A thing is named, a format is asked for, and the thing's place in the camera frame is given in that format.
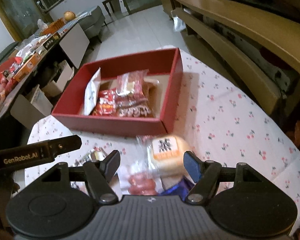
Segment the white wafer packet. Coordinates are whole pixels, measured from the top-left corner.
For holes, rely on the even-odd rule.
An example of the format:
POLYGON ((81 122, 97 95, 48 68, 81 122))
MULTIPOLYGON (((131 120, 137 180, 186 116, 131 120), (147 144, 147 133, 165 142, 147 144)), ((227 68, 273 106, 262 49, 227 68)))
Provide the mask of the white wafer packet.
POLYGON ((84 115, 90 115, 97 105, 97 98, 101 84, 101 68, 98 68, 96 73, 88 82, 84 94, 84 115))

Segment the yellow round fruit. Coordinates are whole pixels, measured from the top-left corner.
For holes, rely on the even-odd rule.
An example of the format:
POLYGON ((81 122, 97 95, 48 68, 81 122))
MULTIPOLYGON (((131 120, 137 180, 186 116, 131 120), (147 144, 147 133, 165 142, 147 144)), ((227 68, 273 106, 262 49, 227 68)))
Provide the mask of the yellow round fruit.
POLYGON ((72 12, 72 11, 66 11, 66 12, 64 12, 63 16, 64 16, 64 20, 66 22, 70 22, 70 21, 72 21, 72 20, 74 20, 76 18, 76 14, 74 12, 72 12))

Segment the pink sausages packet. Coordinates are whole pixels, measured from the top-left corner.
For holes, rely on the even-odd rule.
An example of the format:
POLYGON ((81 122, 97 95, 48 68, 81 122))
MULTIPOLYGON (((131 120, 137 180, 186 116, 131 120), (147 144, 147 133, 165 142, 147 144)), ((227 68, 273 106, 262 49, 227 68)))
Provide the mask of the pink sausages packet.
POLYGON ((148 174, 141 172, 131 175, 128 179, 130 184, 128 192, 131 195, 139 196, 155 196, 158 194, 156 191, 156 183, 148 174))

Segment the grey sofa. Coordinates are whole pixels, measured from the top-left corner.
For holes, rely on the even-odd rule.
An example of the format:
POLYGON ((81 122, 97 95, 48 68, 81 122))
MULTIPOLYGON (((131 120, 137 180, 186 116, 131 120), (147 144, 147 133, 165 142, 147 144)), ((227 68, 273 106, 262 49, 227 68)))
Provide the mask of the grey sofa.
POLYGON ((102 42, 100 39, 100 32, 102 26, 107 26, 107 24, 105 22, 106 18, 99 6, 89 8, 79 14, 76 19, 87 38, 95 39, 99 43, 102 42))

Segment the wooden tv cabinet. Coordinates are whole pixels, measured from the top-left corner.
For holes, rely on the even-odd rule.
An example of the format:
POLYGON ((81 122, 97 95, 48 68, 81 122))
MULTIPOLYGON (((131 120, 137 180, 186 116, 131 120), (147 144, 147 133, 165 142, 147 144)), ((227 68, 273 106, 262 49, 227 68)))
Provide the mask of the wooden tv cabinet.
POLYGON ((300 101, 300 24, 230 0, 161 1, 220 55, 267 114, 293 113, 300 101))

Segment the cherry print tablecloth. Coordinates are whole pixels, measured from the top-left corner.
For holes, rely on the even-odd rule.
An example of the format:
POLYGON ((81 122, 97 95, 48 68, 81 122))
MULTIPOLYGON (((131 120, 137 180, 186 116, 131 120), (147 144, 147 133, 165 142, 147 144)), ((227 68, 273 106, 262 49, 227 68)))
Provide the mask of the cherry print tablecloth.
MULTIPOLYGON (((185 139, 200 159, 223 167, 247 163, 288 194, 298 208, 293 234, 300 229, 300 151, 249 96, 194 56, 180 52, 184 70, 172 134, 185 139)), ((142 154, 136 137, 71 131, 51 115, 33 126, 27 144, 72 133, 81 137, 81 148, 58 156, 53 163, 17 172, 21 190, 59 161, 73 165, 93 147, 106 153, 119 150, 123 165, 142 154)))

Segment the purple blue snack bag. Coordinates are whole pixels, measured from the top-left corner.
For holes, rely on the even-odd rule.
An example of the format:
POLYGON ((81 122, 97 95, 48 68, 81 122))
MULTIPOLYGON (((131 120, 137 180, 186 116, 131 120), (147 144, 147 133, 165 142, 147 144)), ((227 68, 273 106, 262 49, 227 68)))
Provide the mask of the purple blue snack bag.
POLYGON ((179 196, 181 199, 185 199, 191 189, 194 187, 194 183, 191 182, 185 176, 182 179, 169 189, 164 190, 160 193, 160 196, 179 196))

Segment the cluttered coffee table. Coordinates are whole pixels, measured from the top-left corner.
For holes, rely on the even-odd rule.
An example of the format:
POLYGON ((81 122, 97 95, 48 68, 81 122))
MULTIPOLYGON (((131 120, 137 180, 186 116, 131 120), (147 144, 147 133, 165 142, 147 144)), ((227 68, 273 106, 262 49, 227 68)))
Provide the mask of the cluttered coffee table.
POLYGON ((35 73, 38 65, 44 59, 47 59, 48 53, 52 52, 54 49, 61 48, 70 65, 76 68, 80 67, 85 51, 89 45, 89 39, 81 27, 81 22, 85 18, 85 16, 82 16, 67 23, 64 27, 57 31, 56 34, 59 35, 60 38, 58 38, 54 43, 50 43, 49 49, 45 49, 43 46, 40 46, 38 51, 21 65, 13 77, 18 84, 8 94, 8 96, 6 96, 5 100, 0 105, 0 119, 2 119, 7 111, 13 106, 30 75, 35 73))

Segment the silver foil bag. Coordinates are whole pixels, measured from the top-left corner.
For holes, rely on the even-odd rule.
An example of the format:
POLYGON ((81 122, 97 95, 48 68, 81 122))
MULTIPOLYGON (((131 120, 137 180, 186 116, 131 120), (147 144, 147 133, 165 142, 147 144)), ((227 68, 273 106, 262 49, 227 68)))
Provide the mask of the silver foil bag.
POLYGON ((175 32, 181 32, 186 29, 186 24, 181 18, 179 18, 178 16, 174 16, 172 17, 172 19, 173 19, 173 30, 175 32))

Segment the pink cake packet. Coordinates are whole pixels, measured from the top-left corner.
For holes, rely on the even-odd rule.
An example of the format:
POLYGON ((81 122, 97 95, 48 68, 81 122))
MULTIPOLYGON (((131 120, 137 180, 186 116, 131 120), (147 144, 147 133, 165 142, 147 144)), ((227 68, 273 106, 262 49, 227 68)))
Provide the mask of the pink cake packet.
POLYGON ((143 93, 144 78, 148 70, 137 70, 117 76, 116 101, 119 105, 133 105, 146 101, 143 93))

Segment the brown bread packet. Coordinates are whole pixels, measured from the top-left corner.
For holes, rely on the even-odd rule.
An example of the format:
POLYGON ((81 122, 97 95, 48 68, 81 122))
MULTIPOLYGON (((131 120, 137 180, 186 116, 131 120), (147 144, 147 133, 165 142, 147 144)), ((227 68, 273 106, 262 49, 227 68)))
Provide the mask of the brown bread packet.
POLYGON ((143 84, 143 93, 147 100, 133 105, 119 105, 115 98, 116 114, 122 118, 152 118, 154 116, 150 104, 150 92, 155 90, 160 82, 156 79, 146 78, 143 84))

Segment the red cardboard box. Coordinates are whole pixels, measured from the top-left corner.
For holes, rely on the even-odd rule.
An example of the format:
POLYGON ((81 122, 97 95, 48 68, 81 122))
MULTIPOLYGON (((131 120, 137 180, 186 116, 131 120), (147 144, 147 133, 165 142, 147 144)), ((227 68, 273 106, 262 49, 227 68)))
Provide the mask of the red cardboard box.
POLYGON ((52 116, 69 129, 134 137, 173 131, 183 64, 178 48, 84 64, 52 116))

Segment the red snack packet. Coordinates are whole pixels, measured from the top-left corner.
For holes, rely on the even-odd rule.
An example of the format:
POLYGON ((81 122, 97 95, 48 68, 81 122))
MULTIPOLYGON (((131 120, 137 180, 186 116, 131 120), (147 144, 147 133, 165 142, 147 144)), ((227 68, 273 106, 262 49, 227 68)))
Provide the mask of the red snack packet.
POLYGON ((101 90, 98 93, 97 105, 95 106, 93 116, 112 116, 116 113, 116 89, 101 90))

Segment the white bun packet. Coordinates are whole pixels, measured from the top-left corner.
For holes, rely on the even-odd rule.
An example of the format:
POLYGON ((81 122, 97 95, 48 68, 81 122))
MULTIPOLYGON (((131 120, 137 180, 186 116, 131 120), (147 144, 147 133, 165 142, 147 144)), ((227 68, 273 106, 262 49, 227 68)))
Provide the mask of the white bun packet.
POLYGON ((138 136, 137 142, 145 153, 147 170, 156 177, 178 176, 186 173, 184 153, 192 147, 181 137, 168 134, 138 136))

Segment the orange flat box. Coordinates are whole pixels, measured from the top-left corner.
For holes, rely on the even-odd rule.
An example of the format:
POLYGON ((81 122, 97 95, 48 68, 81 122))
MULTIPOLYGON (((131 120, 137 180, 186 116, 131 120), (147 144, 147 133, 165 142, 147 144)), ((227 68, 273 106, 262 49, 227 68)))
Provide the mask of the orange flat box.
POLYGON ((39 63, 41 57, 38 53, 34 53, 17 71, 17 73, 14 75, 14 79, 17 82, 20 82, 25 76, 30 74, 34 68, 39 63))

